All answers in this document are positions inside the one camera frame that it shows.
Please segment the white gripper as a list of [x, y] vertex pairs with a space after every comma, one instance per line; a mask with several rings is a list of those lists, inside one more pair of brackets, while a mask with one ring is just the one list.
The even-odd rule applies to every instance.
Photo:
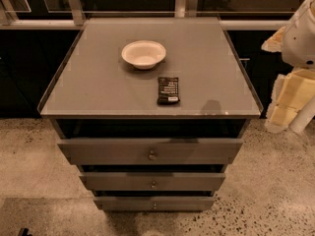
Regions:
[[296, 111], [301, 110], [314, 96], [314, 71], [298, 69], [289, 73], [284, 78], [279, 105], [271, 103], [267, 109], [266, 129], [271, 133], [286, 130], [297, 116]]

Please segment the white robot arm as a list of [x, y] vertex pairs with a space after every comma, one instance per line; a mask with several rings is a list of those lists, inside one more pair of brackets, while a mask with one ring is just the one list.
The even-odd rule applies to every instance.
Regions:
[[279, 52], [293, 67], [275, 80], [265, 127], [272, 133], [287, 128], [301, 133], [314, 117], [315, 0], [305, 0], [288, 23], [262, 44], [262, 49]]

